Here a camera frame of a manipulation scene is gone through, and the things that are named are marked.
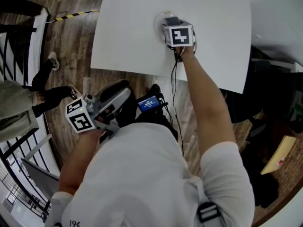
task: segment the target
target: yellow and black tape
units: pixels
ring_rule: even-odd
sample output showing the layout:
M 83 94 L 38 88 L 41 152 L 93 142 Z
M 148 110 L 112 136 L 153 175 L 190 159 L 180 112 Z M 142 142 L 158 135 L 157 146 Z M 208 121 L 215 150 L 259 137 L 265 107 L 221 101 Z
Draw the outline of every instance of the yellow and black tape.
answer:
M 86 13 L 96 13 L 96 12 L 100 12 L 100 10 L 90 10 L 90 11 L 86 11 L 86 12 L 78 12 L 78 13 L 69 14 L 69 15 L 66 15 L 63 17 L 57 17 L 52 22 L 61 21 L 61 20 L 67 19 L 67 18 L 75 17 L 78 15 L 86 14 Z

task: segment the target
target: khaki jacket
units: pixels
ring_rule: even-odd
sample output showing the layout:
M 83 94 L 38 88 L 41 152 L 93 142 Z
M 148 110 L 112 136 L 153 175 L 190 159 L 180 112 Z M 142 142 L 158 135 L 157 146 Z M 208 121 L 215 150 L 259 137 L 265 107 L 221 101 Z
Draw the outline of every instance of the khaki jacket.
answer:
M 35 92 L 15 81 L 0 82 L 0 142 L 23 136 L 38 126 L 32 110 L 36 104 Z

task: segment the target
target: small display screen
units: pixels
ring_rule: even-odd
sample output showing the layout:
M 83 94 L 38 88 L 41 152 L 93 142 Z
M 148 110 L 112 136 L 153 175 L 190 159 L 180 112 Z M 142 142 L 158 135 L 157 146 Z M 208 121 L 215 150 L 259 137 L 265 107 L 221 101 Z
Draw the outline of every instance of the small display screen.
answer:
M 152 96 L 148 99 L 145 99 L 145 100 L 139 102 L 138 104 L 139 104 L 139 108 L 141 109 L 142 112 L 160 105 L 156 96 Z

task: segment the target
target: hand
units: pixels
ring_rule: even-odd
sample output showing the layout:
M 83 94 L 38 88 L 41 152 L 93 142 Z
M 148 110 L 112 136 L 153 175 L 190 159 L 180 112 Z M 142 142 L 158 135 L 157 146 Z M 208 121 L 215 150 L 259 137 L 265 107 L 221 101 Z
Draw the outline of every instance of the hand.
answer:
M 183 50 L 183 47 L 176 47 L 177 53 L 180 54 Z M 188 57 L 188 56 L 195 56 L 194 54 L 194 45 L 193 46 L 186 46 L 184 52 L 182 53 L 181 57 Z
M 44 96 L 40 92 L 36 92 L 37 105 L 45 103 Z
M 99 139 L 102 135 L 104 134 L 103 130 L 90 130 L 90 131 L 84 131 L 80 133 L 82 136 L 90 136 L 92 138 L 97 138 Z

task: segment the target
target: strap buckle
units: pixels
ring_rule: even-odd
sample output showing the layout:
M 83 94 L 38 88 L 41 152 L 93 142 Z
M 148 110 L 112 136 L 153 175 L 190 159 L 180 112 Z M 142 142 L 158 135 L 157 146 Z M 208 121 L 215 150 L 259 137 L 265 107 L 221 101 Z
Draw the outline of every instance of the strap buckle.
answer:
M 197 215 L 201 223 L 207 222 L 211 219 L 219 217 L 221 214 L 217 205 L 212 202 L 202 203 L 197 210 Z

